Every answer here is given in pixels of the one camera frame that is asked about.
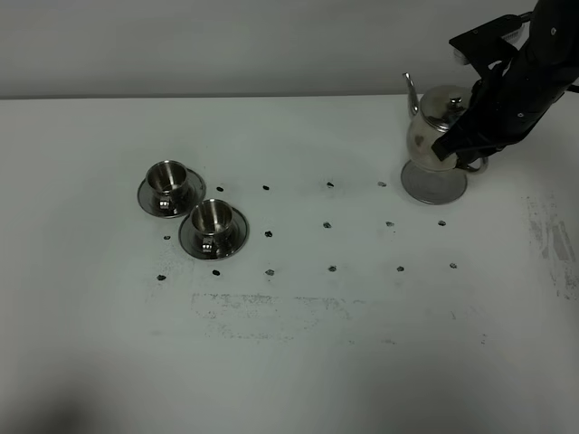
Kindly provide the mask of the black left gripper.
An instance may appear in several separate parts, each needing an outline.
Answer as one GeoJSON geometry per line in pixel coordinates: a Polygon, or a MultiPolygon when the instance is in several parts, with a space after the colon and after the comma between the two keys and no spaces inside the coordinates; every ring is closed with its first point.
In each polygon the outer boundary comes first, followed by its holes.
{"type": "Polygon", "coordinates": [[[578,86],[578,28],[533,27],[508,70],[475,104],[469,119],[458,118],[432,151],[439,159],[456,154],[457,168],[482,168],[484,156],[524,140],[565,92],[578,86]]]}

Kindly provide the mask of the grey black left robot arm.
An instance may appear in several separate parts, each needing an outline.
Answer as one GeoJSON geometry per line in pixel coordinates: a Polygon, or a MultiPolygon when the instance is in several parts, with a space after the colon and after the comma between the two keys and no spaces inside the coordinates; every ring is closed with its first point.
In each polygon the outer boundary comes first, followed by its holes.
{"type": "Polygon", "coordinates": [[[441,160],[466,162],[522,141],[578,79],[578,3],[543,0],[533,11],[506,14],[449,41],[479,80],[469,108],[438,138],[441,160]]]}

